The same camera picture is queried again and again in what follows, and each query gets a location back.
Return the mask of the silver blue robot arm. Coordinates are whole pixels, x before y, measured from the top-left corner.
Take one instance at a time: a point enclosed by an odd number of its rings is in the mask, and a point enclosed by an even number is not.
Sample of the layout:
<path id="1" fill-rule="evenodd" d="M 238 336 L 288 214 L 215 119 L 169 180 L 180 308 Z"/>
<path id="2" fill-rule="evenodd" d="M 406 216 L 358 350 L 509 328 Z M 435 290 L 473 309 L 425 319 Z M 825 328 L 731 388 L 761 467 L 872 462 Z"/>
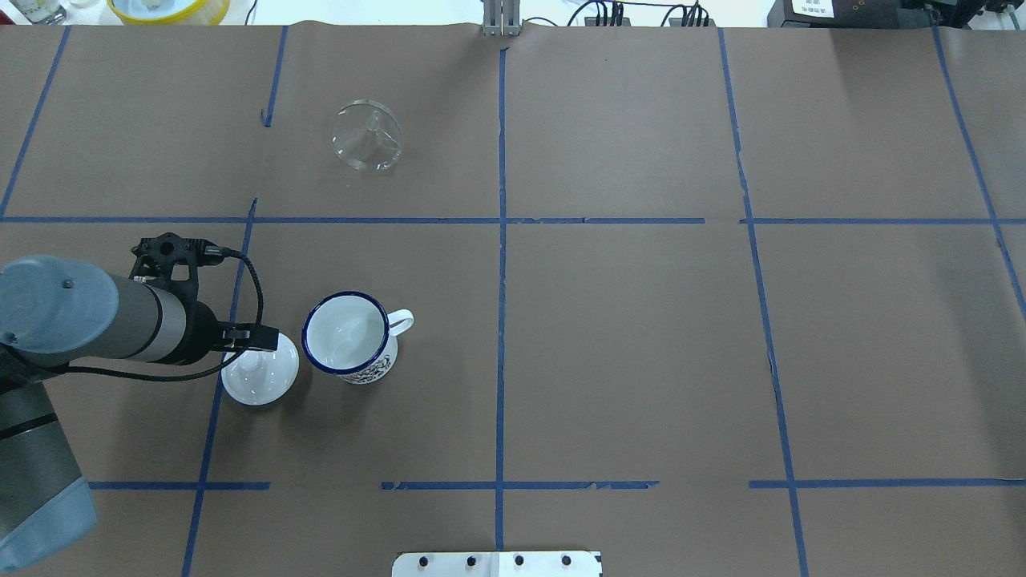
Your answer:
<path id="1" fill-rule="evenodd" d="M 113 376 L 85 357 L 190 366 L 223 352 L 277 349 L 277 329 L 230 324 L 198 300 L 197 270 L 243 259 L 223 246 L 198 255 L 139 255 L 131 277 L 49 255 L 2 270 L 2 572 L 32 566 L 80 540 L 98 521 L 44 386 L 67 373 Z"/>

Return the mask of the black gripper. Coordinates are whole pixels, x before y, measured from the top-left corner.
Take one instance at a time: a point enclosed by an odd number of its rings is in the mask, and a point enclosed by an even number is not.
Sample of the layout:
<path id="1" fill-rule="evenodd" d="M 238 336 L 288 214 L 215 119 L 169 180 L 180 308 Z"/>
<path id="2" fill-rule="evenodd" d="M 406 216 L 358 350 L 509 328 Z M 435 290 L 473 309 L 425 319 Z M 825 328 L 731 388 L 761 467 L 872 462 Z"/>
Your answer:
<path id="1" fill-rule="evenodd" d="M 280 332 L 261 324 L 222 324 L 216 314 L 200 301 L 190 309 L 183 339 L 183 364 L 200 361 L 210 352 L 275 352 L 278 350 Z"/>

